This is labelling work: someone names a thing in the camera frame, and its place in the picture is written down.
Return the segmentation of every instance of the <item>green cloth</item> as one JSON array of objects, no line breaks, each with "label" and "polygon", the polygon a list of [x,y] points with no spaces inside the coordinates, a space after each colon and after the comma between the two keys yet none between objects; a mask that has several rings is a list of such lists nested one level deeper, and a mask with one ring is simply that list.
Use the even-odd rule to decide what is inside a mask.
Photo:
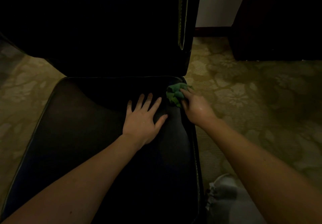
[{"label": "green cloth", "polygon": [[177,107],[182,108],[181,105],[181,99],[184,99],[183,93],[180,92],[180,88],[184,89],[184,90],[188,90],[187,87],[190,87],[191,89],[193,89],[192,86],[189,86],[185,83],[177,83],[171,86],[167,87],[167,98],[169,99],[171,104],[175,104]]}]

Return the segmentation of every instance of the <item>right hand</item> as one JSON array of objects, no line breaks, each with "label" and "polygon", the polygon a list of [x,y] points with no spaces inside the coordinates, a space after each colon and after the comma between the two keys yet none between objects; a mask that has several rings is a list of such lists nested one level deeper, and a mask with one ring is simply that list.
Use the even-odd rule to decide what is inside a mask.
[{"label": "right hand", "polygon": [[212,108],[208,104],[207,100],[203,96],[198,96],[194,90],[188,87],[188,91],[180,89],[183,95],[189,100],[182,100],[182,105],[188,119],[195,124],[203,128],[209,120],[217,119]]}]

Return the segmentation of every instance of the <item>finger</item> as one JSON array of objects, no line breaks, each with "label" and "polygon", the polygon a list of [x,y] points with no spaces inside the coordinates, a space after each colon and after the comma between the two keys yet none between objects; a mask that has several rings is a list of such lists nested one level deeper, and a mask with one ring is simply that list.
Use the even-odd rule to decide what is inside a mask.
[{"label": "finger", "polygon": [[142,108],[142,102],[144,99],[144,94],[141,94],[139,96],[138,102],[137,102],[137,106],[135,107],[135,110],[140,110]]},{"label": "finger", "polygon": [[131,113],[132,113],[132,101],[129,100],[127,103],[126,115],[128,116]]},{"label": "finger", "polygon": [[191,99],[193,94],[191,92],[188,92],[187,90],[184,90],[184,89],[180,89],[180,92],[183,93],[183,95],[187,98],[187,99]]},{"label": "finger", "polygon": [[161,129],[161,127],[162,127],[162,125],[164,124],[164,122],[166,121],[166,119],[168,118],[168,115],[167,114],[164,114],[163,116],[161,116],[160,118],[159,118],[159,120],[156,122],[156,124],[155,124],[155,132],[156,132],[156,134],[158,134],[159,133],[159,131],[160,131],[160,129]]},{"label": "finger", "polygon": [[152,100],[152,93],[149,93],[149,95],[147,96],[147,100],[145,101],[145,103],[142,106],[142,109],[144,111],[147,111],[149,109],[149,106],[151,104],[151,100]]},{"label": "finger", "polygon": [[158,110],[160,104],[161,104],[162,98],[158,98],[154,105],[151,107],[151,109],[149,110],[149,112],[152,114],[152,116],[154,116],[155,112]]},{"label": "finger", "polygon": [[195,91],[195,90],[193,90],[192,88],[187,87],[187,89],[188,89],[188,91],[189,91],[189,92],[191,92],[192,94],[196,94],[196,91]]},{"label": "finger", "polygon": [[182,102],[183,109],[185,110],[185,112],[187,112],[187,111],[188,111],[188,104],[187,104],[187,101],[182,100],[181,102]]}]

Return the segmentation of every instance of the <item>baseboard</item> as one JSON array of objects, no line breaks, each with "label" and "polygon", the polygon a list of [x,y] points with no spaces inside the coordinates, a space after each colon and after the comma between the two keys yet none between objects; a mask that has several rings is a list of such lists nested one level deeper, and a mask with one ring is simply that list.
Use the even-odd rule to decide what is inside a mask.
[{"label": "baseboard", "polygon": [[231,27],[196,27],[194,36],[229,36],[230,31]]}]

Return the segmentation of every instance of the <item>left hand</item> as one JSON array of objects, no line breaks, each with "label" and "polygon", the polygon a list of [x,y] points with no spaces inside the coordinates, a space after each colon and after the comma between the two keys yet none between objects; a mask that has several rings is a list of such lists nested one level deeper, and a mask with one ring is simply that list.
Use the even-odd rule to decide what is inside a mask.
[{"label": "left hand", "polygon": [[147,100],[142,106],[144,94],[141,94],[135,110],[132,111],[132,101],[127,104],[126,118],[123,126],[123,135],[134,140],[139,145],[139,149],[143,145],[150,143],[159,133],[161,126],[166,121],[168,115],[163,115],[154,124],[153,116],[161,104],[161,97],[158,98],[151,109],[148,111],[152,101],[152,93],[147,97]]}]

